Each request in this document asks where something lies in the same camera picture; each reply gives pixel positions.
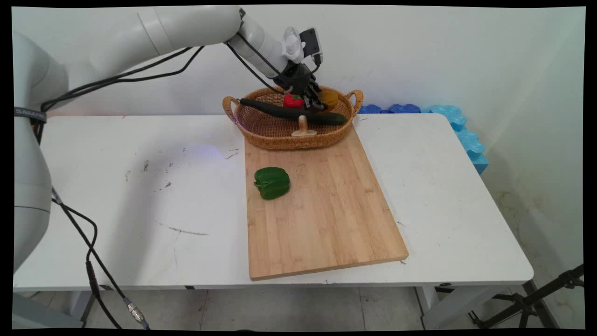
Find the red bell pepper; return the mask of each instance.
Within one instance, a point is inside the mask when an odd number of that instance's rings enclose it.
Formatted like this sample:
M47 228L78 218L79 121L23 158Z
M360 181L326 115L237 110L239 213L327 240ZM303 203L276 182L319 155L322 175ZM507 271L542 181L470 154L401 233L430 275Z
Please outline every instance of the red bell pepper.
M287 94L284 97L285 108L300 108L304 109L304 99L297 94Z

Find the scratch mark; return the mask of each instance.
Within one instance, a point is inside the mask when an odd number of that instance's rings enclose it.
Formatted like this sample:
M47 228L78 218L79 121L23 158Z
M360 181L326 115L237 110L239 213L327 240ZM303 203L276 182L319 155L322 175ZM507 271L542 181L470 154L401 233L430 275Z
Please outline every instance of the scratch mark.
M228 160L229 158L233 157L233 156L234 156L234 155L236 155L236 154L238 154L238 152L236 152L236 153L234 153L234 154L230 155L229 157L225 158L224 160Z
M154 221L154 222L158 223L159 225L161 225L163 227L166 227L166 225L164 225L164 223L162 223L162 222L158 222L158 221ZM180 233L189 233L189 234L194 234L194 235L197 235L197 236L209 236L210 235L209 233L199 233L199 232L193 232L193 231L185 231L185 230L181 230L179 228L173 228L173 227L168 227L168 228L171 229L171 230L174 230L174 231L178 231L179 235L180 235Z

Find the blue foam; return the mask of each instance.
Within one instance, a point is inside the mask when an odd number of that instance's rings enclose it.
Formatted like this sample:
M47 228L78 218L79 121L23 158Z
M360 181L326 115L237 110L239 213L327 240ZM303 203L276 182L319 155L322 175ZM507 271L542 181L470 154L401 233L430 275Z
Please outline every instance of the blue foam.
M479 142L479 136L476 133L466 128L464 125L466 118L461 114L459 108L451 105L433 105L424 109L422 113L439 113L448 119L479 175L489 166L489 161L483 155L485 145Z
M360 114L378 114L380 112L381 112L381 107L379 107L377 105L373 105L373 104L363 106L359 110Z
M421 113L421 109L413 104L406 104L404 106L394 104L390 106L390 113Z
M483 154L479 155L478 158L476 158L472 161L473 161L473 166L475 167L475 169L477 170L479 175L481 175L481 173L485 170L485 168L487 168L487 166L489 166L489 161Z
M426 108L423 113L439 113L445 116L450 125L452 125L452 129L459 132L464 128L464 124L466 124L466 117L462 115L461 110L456 106L451 105L433 105L429 108Z
M479 136L466 129L465 126L462 127L460 132L456 132L456 136L458 136L471 160L476 160L485 150L485 145L479 142Z

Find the wicker basket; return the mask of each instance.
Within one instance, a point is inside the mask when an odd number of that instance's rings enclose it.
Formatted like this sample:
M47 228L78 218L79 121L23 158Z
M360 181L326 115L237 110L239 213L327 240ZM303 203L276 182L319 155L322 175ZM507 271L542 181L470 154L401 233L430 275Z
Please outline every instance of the wicker basket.
M298 120L277 118L265 114L258 109L240 105L233 97L226 97L222 101L226 115L238 126L246 140L255 146L264 149L305 149L330 146L338 142L352 125L352 118L356 116L363 104L363 92L354 90L346 96L333 88L322 86L323 90L330 90L338 94L338 105L331 111L346 117L343 125L319 125L309 124L310 130L316 130L316 135L291 136L292 132L299 129ZM353 107L350 102L352 95L356 97L356 105ZM254 91L245 97L246 99L259 100L266 103L282 106L284 96L274 93L269 88ZM234 113L230 103L236 104Z

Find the wooden cutting board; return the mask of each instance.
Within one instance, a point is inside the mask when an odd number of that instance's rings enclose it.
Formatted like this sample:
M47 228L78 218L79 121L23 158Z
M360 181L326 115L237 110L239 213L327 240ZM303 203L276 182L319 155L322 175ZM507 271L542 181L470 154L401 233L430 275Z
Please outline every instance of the wooden cutting board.
M245 159L251 280L408 257L354 126L326 148L268 151L245 141ZM286 170L286 195L260 197L254 174L264 167Z

